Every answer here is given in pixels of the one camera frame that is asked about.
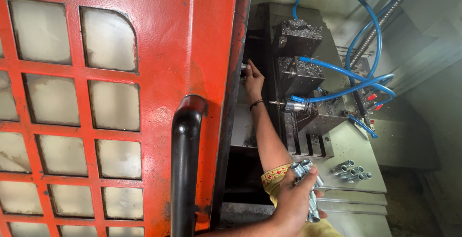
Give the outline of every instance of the yellow sleeve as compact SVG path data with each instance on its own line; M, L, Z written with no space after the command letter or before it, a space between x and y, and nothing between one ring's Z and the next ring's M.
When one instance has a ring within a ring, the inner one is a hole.
M269 198L274 204L278 204L278 196L280 191L279 183L286 175L286 171L293 163L280 166L270 170L262 175L262 184L265 192L269 194ZM326 219L321 219L319 223L312 223L307 221L302 228L303 237L343 237L342 234L337 232Z

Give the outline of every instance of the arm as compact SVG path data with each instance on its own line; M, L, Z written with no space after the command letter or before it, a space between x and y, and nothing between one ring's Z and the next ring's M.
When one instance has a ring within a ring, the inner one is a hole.
M259 72L251 60L248 60L247 63L244 87L247 103L250 106L262 98L262 88L265 77ZM258 155L262 162L263 172L291 163L292 158L279 139L264 103L261 102L253 106L251 112L255 134L257 136Z
M262 98L263 80L265 78L255 65L249 60L246 69L245 90L249 105ZM288 163L292 158L282 144L268 112L263 103L252 107L252 120L257 136L258 154L265 172ZM295 176L291 170L280 182L278 205L274 213L267 219L239 228L218 230L201 235L201 237L267 237L267 236L299 236L306 221L309 210L309 195L316 182L317 168L313 166L309 173L296 185ZM316 191L316 196L323 196L323 192ZM319 211L321 218L327 215Z
M306 220L309 210L307 193L316 182L317 168L312 167L296 185L292 171L287 171L280 182L278 207L274 213L263 221L248 224L239 228L209 232L200 237L268 237L298 236Z

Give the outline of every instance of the person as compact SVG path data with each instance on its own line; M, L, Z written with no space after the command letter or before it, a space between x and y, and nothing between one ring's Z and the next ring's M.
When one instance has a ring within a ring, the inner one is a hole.
M294 186L295 176L290 165L292 158L279 139L269 118L262 99L263 80L265 77L258 71L251 60L247 61L246 82L243 84L246 100L249 105L255 133L257 136L258 155L264 174L262 184L270 195L276 210L267 219L248 224L239 228L218 230L200 235L201 237L267 237L267 236L298 236L298 237L340 237L327 222L327 214L319 210L321 221L311 223L306 221L309 210L309 192L312 189L318 170L313 166L302 180ZM324 196L321 191L314 190L316 197Z

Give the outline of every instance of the blue pneumatic hose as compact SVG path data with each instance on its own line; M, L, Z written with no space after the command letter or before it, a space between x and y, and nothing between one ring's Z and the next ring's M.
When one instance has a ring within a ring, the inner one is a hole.
M390 1L379 13L377 14L377 17L381 17L383 14L385 14L389 9L393 7L393 5L398 2L399 0L392 0ZM356 35L356 37L353 39L353 41L350 44L350 47L348 48L348 51L346 52L345 56L345 68L350 71L350 56L351 56L351 51L353 50L353 47L355 44L358 42L359 38L364 34L364 32L373 25L373 21L371 20L365 27L361 29L361 31Z
M357 123L359 126L361 126L363 129L365 129L365 130L372 136L372 138L377 138L377 137L378 137L377 134L375 134L375 132L374 132L371 128L367 127L366 124L362 123L362 122L361 122L359 119L357 119L355 116L353 116L353 115L350 114L350 115L349 115L349 118L350 118L352 121L356 122L356 123Z
M312 58L308 58L308 57L300 57L300 61L304 61L304 62L308 62L308 63L314 63L314 64L317 64L319 66L322 66L322 67L325 67L325 68L329 68L329 69L332 69L334 71L337 71L341 74L344 74L344 75L347 75L349 76L350 78L352 79L356 79L356 80L359 80L361 82L366 82L368 81L367 78L365 77L362 77L361 75L359 74L355 74L351 71L347 71L343 68L340 68L338 66L335 66L333 64L330 64L330 63L326 63L326 62L323 62L323 61L320 61L320 60L317 60L317 59L312 59ZM384 79L385 82L388 82L390 81L391 79L393 79L393 77L395 76L394 74L385 74L387 76L386 79ZM391 99L393 99L396 95L395 93L388 89L387 87L383 86L382 83L378 83L378 84L373 84L372 85L373 87L377 88L378 90L381 90L383 91L384 93L390 95L390 98L387 99L387 100L384 100L384 101L381 101L379 103L376 103L376 106L380 105L380 104L384 104L385 102L388 102L390 101Z
M359 84L357 84L357 85L355 85L353 87L350 87L348 89L345 89L343 91L332 93L329 96L321 96L321 97L315 97L315 98L308 98L307 99L307 98L302 98L302 97L297 97L297 96L291 95L290 98L291 98L291 100L298 101L298 102L305 102L305 103L325 101L325 100L334 99L334 98L337 98L337 97L344 96L345 94L352 93L352 92L357 91L357 90L359 90L361 88L364 88L366 86L371 86L371 85L372 86L381 86L380 84L377 84L377 82L379 82L381 80L385 80L385 79L387 79L389 77L393 77L393 76L394 76L394 74L380 75L378 77L375 77L374 79L367 80L366 82L361 82L361 83L359 83ZM391 92L390 93L390 98L376 103L375 106L378 106L380 104L384 104L384 103L386 103L388 101L391 101L395 97L395 93L393 91L391 91L387 87L384 87L384 88L386 88L388 91Z
M301 0L296 0L296 1L295 1L295 4L293 4L292 15L293 15L293 19L295 19L295 20L298 19L296 10L297 10L297 5L298 5L298 3L299 3L300 1L301 1Z
M380 24L378 23L378 18L375 15L374 11L372 10L371 6L365 1L365 0L357 0L359 1L364 8L366 8L367 12L372 18L372 21L374 22L374 26L377 31L377 52L376 52L376 58L374 60L374 64L372 65L371 71L367 75L367 79L370 79L372 75L374 74L375 70L377 69L378 66L378 61L380 60L380 55L382 53L382 31L380 30Z

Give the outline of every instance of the red clip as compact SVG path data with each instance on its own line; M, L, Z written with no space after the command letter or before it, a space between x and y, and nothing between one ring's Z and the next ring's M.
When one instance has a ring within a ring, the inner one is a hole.
M382 108L382 106L383 106L383 104L380 104L380 105L378 105L377 107L375 107L374 110L375 110L375 111L378 111L378 110L380 110L380 108Z
M377 98L377 95L375 93L373 93L371 96L367 97L368 100L373 100Z

